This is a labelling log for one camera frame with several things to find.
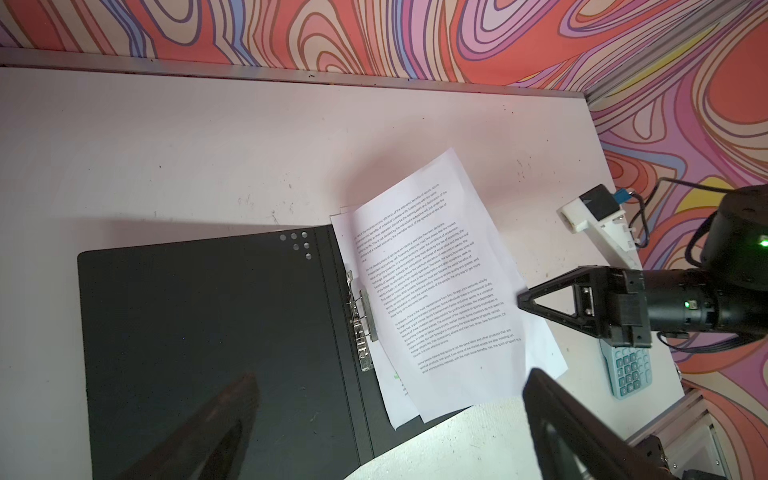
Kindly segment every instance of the blue connector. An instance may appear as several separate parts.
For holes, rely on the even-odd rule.
[[[626,188],[620,188],[616,190],[616,193],[614,194],[614,200],[616,200],[616,203],[621,205],[627,203],[632,196],[627,192]]]

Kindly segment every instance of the black cable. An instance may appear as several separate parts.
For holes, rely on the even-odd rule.
[[[659,339],[660,342],[662,342],[664,345],[668,346],[669,348],[673,350],[677,350],[678,352],[682,353],[718,353],[718,352],[724,352],[725,350],[735,349],[740,346],[747,345],[752,342],[756,342],[759,339],[762,339],[762,336],[757,335],[751,335],[748,333],[739,333],[737,336],[731,337],[729,339],[725,339],[721,342],[713,343],[712,345],[703,345],[703,346],[691,346],[691,347],[678,347],[674,346],[670,343],[664,342],[661,337],[664,334],[662,332],[657,332],[656,337]]]
[[[694,246],[696,245],[696,242],[704,236],[705,233],[710,231],[710,228],[712,227],[712,220],[715,219],[715,215],[717,215],[717,210],[712,212],[712,214],[710,214],[710,216],[708,216],[705,221],[701,222],[701,225],[699,225],[694,235],[690,238],[690,242],[688,242],[688,245],[685,246],[685,260],[693,266],[698,266],[701,268],[701,262],[694,260]]]
[[[693,182],[686,182],[685,180],[678,180],[677,178],[670,178],[670,177],[659,177],[658,180],[656,180],[656,184],[654,185],[654,189],[650,191],[650,194],[648,194],[648,197],[645,199],[645,205],[649,205],[650,201],[654,199],[654,196],[656,195],[656,192],[659,190],[659,185],[661,185],[661,182],[666,181],[670,182],[671,184],[678,184],[678,185],[684,185],[686,187],[691,188],[697,188],[699,190],[706,190],[709,192],[715,192],[718,194],[729,194],[731,192],[734,192],[736,190],[728,189],[728,188],[718,188],[718,187],[710,187],[709,185],[702,185],[702,184],[695,184]],[[641,210],[638,211],[634,217],[632,217],[632,220],[629,222],[629,227],[632,228],[632,224],[637,220],[638,217],[641,215],[644,216],[644,206],[642,206]],[[646,239],[645,243],[647,245],[648,242],[650,242],[650,230],[646,228]]]
[[[645,200],[643,200],[643,197],[636,192],[632,192],[630,195],[640,204],[640,211],[638,213],[643,221],[643,229],[645,230],[645,240],[642,243],[635,243],[635,245],[637,245],[637,248],[645,248],[650,242],[650,229],[648,228],[648,219],[645,216]]]

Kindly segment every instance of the white paper sheet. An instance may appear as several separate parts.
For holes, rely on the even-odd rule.
[[[546,321],[517,308],[523,279],[453,150],[333,224],[391,361],[373,358],[393,426],[409,400],[427,422],[567,368]]]

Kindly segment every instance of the white table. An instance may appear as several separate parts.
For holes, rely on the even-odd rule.
[[[448,147],[530,285],[604,263],[555,209],[611,175],[583,99],[0,69],[0,477],[90,476],[75,257],[328,223]],[[628,436],[682,396],[667,349],[622,402],[598,341],[552,325],[561,384]],[[520,399],[351,478],[537,478]]]

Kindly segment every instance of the psychedelic pattern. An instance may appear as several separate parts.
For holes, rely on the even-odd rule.
[[[715,1],[0,0],[0,45],[586,91]],[[591,104],[617,187],[768,181],[768,0],[734,4]],[[663,184],[646,268],[687,267],[684,247],[721,197]],[[768,343],[674,358],[727,433],[734,478],[759,478]]]

